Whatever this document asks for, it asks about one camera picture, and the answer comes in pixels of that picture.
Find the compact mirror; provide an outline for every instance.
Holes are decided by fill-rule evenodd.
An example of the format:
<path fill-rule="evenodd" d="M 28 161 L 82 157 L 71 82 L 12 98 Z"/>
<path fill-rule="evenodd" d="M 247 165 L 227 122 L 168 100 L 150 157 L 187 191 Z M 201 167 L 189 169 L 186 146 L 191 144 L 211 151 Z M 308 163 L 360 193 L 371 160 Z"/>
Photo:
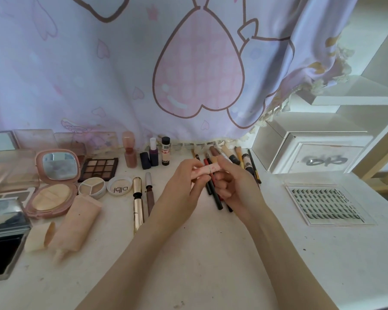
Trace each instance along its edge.
<path fill-rule="evenodd" d="M 45 175 L 53 181 L 63 181 L 78 176 L 78 164 L 72 153 L 46 153 L 42 157 L 42 164 Z"/>

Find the person's right hand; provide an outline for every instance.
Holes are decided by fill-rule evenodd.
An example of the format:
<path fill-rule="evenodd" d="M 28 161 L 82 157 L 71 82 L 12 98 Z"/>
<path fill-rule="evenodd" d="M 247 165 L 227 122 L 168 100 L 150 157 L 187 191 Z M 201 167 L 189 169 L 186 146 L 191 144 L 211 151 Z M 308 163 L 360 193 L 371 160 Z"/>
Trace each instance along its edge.
<path fill-rule="evenodd" d="M 246 226 L 255 223 L 253 210 L 261 207 L 264 199 L 254 177 L 222 155 L 217 162 L 222 171 L 215 173 L 216 192 Z"/>

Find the black cap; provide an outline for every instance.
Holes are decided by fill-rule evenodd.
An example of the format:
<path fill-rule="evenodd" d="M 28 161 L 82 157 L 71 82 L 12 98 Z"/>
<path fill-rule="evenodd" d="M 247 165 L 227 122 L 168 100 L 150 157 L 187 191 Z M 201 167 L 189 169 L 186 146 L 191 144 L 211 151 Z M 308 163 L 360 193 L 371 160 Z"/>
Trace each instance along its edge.
<path fill-rule="evenodd" d="M 163 145 L 169 145 L 170 144 L 170 137 L 162 137 L 161 142 Z"/>
<path fill-rule="evenodd" d="M 142 152 L 139 154 L 139 156 L 141 158 L 142 169 L 150 169 L 151 163 L 149 161 L 148 152 Z"/>

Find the hand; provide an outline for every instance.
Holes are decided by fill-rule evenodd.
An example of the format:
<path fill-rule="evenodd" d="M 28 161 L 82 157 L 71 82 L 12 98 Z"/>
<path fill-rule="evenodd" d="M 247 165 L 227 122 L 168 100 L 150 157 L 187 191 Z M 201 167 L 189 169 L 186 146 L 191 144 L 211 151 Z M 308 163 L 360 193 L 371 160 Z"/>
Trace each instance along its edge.
<path fill-rule="evenodd" d="M 182 161 L 155 203 L 149 221 L 154 221 L 159 231 L 165 232 L 166 236 L 173 234 L 188 220 L 204 186 L 211 179 L 209 175 L 202 175 L 191 188 L 191 171 L 193 167 L 202 166 L 197 159 Z"/>
<path fill-rule="evenodd" d="M 261 206 L 264 199 L 254 177 L 221 155 L 217 157 L 217 162 L 226 172 L 220 171 L 214 174 L 216 192 L 246 226 L 255 224 L 253 209 Z"/>

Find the pink squeeze tube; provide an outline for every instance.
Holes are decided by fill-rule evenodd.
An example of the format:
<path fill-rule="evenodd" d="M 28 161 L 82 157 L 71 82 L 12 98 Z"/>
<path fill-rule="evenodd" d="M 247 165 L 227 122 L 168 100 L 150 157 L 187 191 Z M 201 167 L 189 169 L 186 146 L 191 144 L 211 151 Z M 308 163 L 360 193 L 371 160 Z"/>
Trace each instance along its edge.
<path fill-rule="evenodd" d="M 198 169 L 194 169 L 191 172 L 191 179 L 196 179 L 197 177 L 200 177 L 202 175 L 218 172 L 220 170 L 221 170 L 221 167 L 220 165 L 218 165 L 218 163 L 206 165 Z"/>

